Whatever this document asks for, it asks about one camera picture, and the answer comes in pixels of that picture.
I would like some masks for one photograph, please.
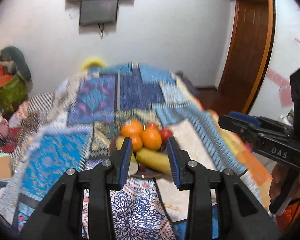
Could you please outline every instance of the person's hand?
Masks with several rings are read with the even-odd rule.
[[[277,196],[280,195],[281,187],[286,179],[288,170],[289,170],[289,167],[284,164],[277,163],[274,166],[273,171],[271,173],[272,182],[271,182],[271,186],[270,186],[270,190],[269,190],[269,196],[270,196],[271,200],[274,200]],[[292,197],[292,200],[300,198],[300,173],[298,176],[298,182],[299,182],[299,188],[296,191],[296,193],[294,194],[294,196]]]

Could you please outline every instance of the bed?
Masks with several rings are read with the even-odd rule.
[[[54,93],[31,98],[14,118],[20,133],[8,154],[16,172],[0,194],[0,214],[17,233],[68,168],[87,170],[109,158],[112,138],[131,118],[168,127],[191,159],[212,170],[231,168],[266,210],[269,206],[270,174],[169,71],[138,63],[92,67]],[[121,191],[111,192],[116,238],[183,239],[188,198],[189,192],[178,191],[169,178],[128,178]],[[82,236],[89,238],[88,190],[83,200]],[[213,238],[218,236],[215,204],[212,191]]]

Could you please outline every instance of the metal screw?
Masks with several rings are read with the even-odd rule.
[[[105,160],[102,162],[102,166],[104,167],[109,167],[111,165],[111,161],[110,160]]]
[[[233,170],[231,170],[231,169],[225,169],[223,172],[228,176],[233,175]]]
[[[190,167],[195,167],[195,166],[198,165],[198,163],[197,163],[196,161],[188,161],[188,165],[189,165]]]
[[[74,168],[70,168],[70,169],[67,169],[67,174],[68,175],[73,175],[73,174],[75,174],[75,169]]]

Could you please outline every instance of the wooden floor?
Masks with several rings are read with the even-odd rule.
[[[235,106],[235,97],[222,95],[215,88],[203,88],[197,90],[200,93],[197,96],[197,99],[200,101],[204,109],[212,109],[216,111],[218,115],[228,114],[231,111],[238,111],[237,107]]]

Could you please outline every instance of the white wall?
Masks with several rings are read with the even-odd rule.
[[[183,70],[196,86],[215,86],[234,7],[231,0],[134,0],[119,6],[115,32],[79,28],[79,8],[64,0],[4,0],[0,49],[21,49],[33,80],[31,95],[54,91],[86,57],[108,65],[138,61]]]
[[[294,0],[275,0],[276,26],[273,50],[268,69],[289,80],[300,68],[300,7]],[[287,115],[293,106],[281,108],[279,86],[265,78],[249,114],[278,119]]]

